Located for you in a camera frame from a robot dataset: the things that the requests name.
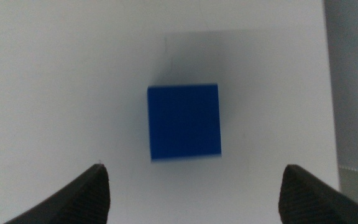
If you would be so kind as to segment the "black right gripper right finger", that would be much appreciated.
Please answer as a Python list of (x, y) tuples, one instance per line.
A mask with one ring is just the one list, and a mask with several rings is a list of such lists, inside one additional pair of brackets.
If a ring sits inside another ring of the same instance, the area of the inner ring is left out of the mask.
[(284, 170), (278, 212), (282, 223), (358, 223), (358, 203), (296, 164)]

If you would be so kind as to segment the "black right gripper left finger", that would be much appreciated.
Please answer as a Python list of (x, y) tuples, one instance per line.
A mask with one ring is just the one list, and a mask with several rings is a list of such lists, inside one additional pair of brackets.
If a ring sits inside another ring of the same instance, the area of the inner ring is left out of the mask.
[(106, 224), (109, 209), (108, 172), (103, 164), (94, 164), (64, 188), (8, 223)]

